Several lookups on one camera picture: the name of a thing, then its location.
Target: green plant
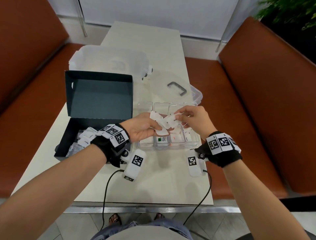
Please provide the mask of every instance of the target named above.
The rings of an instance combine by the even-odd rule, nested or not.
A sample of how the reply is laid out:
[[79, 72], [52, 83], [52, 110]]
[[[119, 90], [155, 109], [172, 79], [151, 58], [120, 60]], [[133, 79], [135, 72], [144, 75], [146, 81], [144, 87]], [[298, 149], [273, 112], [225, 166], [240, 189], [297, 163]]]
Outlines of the green plant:
[[316, 0], [263, 0], [259, 1], [265, 8], [261, 9], [257, 18], [276, 13], [273, 23], [295, 22], [302, 24], [302, 30], [316, 27]]

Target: wrist strap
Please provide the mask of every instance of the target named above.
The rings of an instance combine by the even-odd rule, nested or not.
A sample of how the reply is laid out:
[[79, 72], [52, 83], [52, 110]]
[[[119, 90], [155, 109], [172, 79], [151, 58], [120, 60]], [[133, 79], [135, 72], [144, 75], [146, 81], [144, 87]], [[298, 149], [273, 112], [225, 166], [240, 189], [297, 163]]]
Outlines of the wrist strap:
[[206, 138], [206, 143], [196, 148], [197, 153], [202, 153], [210, 162], [225, 167], [239, 159], [241, 149], [236, 142], [226, 133], [216, 131]]
[[91, 141], [104, 153], [106, 162], [120, 167], [120, 157], [123, 152], [131, 149], [131, 142], [127, 131], [119, 124], [109, 124], [97, 132]]

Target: sandal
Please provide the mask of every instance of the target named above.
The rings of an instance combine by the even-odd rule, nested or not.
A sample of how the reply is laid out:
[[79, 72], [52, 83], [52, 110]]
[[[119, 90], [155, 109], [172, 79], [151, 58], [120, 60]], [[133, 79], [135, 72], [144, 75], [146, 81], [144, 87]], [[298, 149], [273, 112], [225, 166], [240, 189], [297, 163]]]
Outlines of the sandal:
[[117, 213], [113, 214], [113, 215], [109, 218], [109, 222], [110, 222], [111, 218], [114, 217], [114, 215], [116, 215], [117, 218], [114, 218], [113, 223], [119, 222], [119, 224], [122, 225], [122, 220], [121, 220], [120, 216], [119, 216]]
[[164, 218], [165, 216], [163, 214], [161, 214], [160, 212], [156, 214], [154, 220], [158, 219], [158, 218]]

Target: plastic container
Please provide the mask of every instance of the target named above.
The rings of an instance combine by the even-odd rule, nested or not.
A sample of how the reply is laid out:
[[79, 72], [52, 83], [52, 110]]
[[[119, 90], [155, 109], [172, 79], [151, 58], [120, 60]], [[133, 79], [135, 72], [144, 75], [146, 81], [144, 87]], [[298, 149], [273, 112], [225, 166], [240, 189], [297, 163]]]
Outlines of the plastic container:
[[147, 75], [149, 60], [141, 51], [85, 45], [69, 60], [69, 70], [128, 74], [135, 80]]
[[[156, 111], [160, 114], [169, 115], [185, 105], [197, 106], [197, 103], [139, 103], [134, 111], [137, 111], [137, 114]], [[182, 125], [178, 125], [177, 128], [179, 133], [171, 133], [166, 137], [150, 137], [137, 142], [137, 147], [142, 150], [169, 150], [192, 149], [199, 146], [200, 137], [196, 132], [191, 128], [185, 129]]]

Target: foot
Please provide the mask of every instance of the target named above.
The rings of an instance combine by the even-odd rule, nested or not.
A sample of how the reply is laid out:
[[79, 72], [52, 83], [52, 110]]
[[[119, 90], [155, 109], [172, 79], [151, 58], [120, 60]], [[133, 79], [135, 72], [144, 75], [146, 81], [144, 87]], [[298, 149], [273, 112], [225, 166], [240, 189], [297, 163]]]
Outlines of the foot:
[[165, 216], [162, 215], [160, 212], [156, 214], [155, 216], [155, 219], [154, 220], [157, 220], [157, 219], [161, 219], [161, 218], [164, 218]]
[[119, 216], [117, 214], [113, 214], [109, 219], [109, 226], [113, 223], [116, 223], [119, 220]]

